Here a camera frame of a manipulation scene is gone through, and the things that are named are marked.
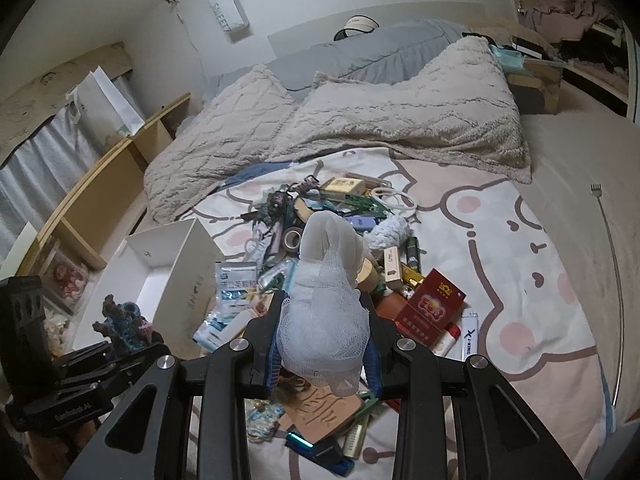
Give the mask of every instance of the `figurine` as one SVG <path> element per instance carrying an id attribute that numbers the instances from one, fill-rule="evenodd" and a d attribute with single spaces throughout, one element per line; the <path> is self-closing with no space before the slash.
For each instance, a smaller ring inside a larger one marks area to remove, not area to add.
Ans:
<path id="1" fill-rule="evenodd" d="M 127 301 L 116 304 L 113 294 L 104 298 L 102 304 L 104 322 L 96 321 L 92 327 L 104 337 L 111 340 L 116 356 L 121 358 L 135 351 L 142 350 L 155 342 L 164 342 L 158 332 L 154 332 L 152 324 L 140 314 L 139 307 Z"/>
<path id="2" fill-rule="evenodd" d="M 80 299 L 82 292 L 88 281 L 88 271 L 86 266 L 82 264 L 81 267 L 67 264 L 59 264 L 53 270 L 52 276 L 66 301 L 76 304 Z"/>

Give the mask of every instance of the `metal screw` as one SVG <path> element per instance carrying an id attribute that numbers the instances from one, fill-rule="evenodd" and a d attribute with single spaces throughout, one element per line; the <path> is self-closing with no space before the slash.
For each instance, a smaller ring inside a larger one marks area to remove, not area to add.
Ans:
<path id="1" fill-rule="evenodd" d="M 167 368 L 171 368 L 173 365 L 175 365 L 175 357 L 172 355 L 163 355 L 158 359 L 156 364 L 158 364 L 158 368 L 167 370 Z"/>
<path id="2" fill-rule="evenodd" d="M 486 357 L 475 354 L 469 358 L 469 364 L 471 364 L 473 368 L 482 369 L 488 367 L 489 361 L 486 360 Z"/>
<path id="3" fill-rule="evenodd" d="M 244 338 L 234 339 L 229 346 L 234 352 L 241 352 L 242 350 L 246 350 L 249 348 L 249 342 Z"/>
<path id="4" fill-rule="evenodd" d="M 415 348 L 415 341 L 413 339 L 409 339 L 408 337 L 403 337 L 399 339 L 396 343 L 398 348 L 408 352 L 409 350 L 413 350 Z"/>

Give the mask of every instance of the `small bottle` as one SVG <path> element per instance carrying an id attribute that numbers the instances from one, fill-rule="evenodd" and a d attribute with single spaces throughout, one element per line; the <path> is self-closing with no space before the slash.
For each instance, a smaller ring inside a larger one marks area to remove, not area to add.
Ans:
<path id="1" fill-rule="evenodd" d="M 416 272 L 420 271 L 420 248 L 418 247 L 418 238 L 410 236 L 406 241 L 406 264 Z"/>
<path id="2" fill-rule="evenodd" d="M 431 351 L 438 357 L 444 357 L 459 337 L 460 328 L 455 323 L 449 323 Z"/>

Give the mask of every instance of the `white shopping bag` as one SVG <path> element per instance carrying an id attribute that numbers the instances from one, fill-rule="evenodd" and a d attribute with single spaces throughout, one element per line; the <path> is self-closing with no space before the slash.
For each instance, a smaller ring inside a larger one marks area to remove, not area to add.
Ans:
<path id="1" fill-rule="evenodd" d="M 81 122 L 104 148 L 132 136 L 145 124 L 100 67 L 89 72 L 66 99 L 73 104 L 73 121 Z"/>
<path id="2" fill-rule="evenodd" d="M 218 23 L 225 32 L 235 32 L 249 25 L 249 20 L 234 0 L 209 0 Z"/>

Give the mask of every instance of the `white rope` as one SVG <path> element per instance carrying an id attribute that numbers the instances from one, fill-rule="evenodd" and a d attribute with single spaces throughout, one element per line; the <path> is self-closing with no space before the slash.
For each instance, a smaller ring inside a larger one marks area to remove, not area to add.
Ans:
<path id="1" fill-rule="evenodd" d="M 415 200 L 411 198 L 409 195 L 407 195 L 407 193 L 405 193 L 404 191 L 398 191 L 397 189 L 392 189 L 390 187 L 375 187 L 374 189 L 371 190 L 371 197 L 373 200 L 380 202 L 384 207 L 388 209 L 396 210 L 396 211 L 413 212 L 418 207 L 417 203 L 415 203 Z M 384 200 L 385 197 L 395 198 L 396 203 L 388 202 L 387 200 Z M 406 200 L 408 200 L 412 205 L 408 206 L 401 203 L 402 198 L 405 198 Z"/>

